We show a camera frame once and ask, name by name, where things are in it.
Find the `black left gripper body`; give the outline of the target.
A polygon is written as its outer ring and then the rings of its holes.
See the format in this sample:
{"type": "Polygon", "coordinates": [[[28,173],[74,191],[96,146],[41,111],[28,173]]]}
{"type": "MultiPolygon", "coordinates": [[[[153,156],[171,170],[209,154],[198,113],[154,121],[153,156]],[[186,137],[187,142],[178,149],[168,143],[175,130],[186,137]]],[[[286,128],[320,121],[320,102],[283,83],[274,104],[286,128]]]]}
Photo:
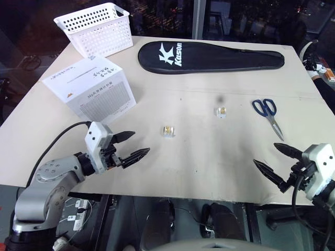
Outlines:
{"type": "Polygon", "coordinates": [[[118,136],[114,135],[111,138],[106,138],[104,144],[100,148],[100,156],[106,170],[121,165],[120,158],[116,155],[114,144],[119,143],[118,136]]]}

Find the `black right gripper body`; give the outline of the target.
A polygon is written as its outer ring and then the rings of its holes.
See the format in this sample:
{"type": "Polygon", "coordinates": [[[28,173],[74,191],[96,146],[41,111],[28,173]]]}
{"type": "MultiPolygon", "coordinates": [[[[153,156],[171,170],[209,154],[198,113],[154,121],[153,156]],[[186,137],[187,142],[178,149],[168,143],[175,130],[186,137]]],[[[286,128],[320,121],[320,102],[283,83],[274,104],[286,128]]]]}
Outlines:
{"type": "Polygon", "coordinates": [[[303,161],[299,161],[291,167],[291,171],[287,183],[296,187],[297,181],[302,177],[298,190],[306,190],[311,178],[317,171],[317,167],[314,161],[308,161],[306,164],[303,161]]]}

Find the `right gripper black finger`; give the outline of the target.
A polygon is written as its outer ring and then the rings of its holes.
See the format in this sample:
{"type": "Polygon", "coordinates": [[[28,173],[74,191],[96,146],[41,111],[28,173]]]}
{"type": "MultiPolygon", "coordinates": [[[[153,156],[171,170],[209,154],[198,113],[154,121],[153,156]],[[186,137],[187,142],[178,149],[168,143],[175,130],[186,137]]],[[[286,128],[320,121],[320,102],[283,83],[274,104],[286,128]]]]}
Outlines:
{"type": "Polygon", "coordinates": [[[290,185],[283,178],[281,178],[279,175],[274,173],[273,169],[271,169],[269,166],[255,159],[253,160],[253,162],[256,165],[257,169],[268,180],[274,183],[282,193],[285,193],[289,189],[290,185]]]}
{"type": "Polygon", "coordinates": [[[297,159],[299,161],[302,160],[302,151],[284,143],[274,143],[274,146],[278,151],[280,151],[284,155],[290,158],[297,159]]]}

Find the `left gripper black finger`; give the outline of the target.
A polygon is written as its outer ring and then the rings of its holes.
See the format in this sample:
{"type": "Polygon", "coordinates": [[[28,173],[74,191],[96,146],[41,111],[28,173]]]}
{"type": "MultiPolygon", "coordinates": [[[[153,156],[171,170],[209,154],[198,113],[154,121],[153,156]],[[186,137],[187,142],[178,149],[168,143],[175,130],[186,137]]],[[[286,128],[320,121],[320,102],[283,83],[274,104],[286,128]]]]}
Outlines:
{"type": "Polygon", "coordinates": [[[121,143],[135,134],[134,131],[123,131],[113,135],[113,144],[121,143]]]}
{"type": "Polygon", "coordinates": [[[128,157],[121,160],[121,166],[122,168],[128,168],[129,166],[139,162],[142,158],[144,158],[148,152],[150,151],[150,148],[144,148],[139,149],[133,153],[131,153],[128,157]]]}

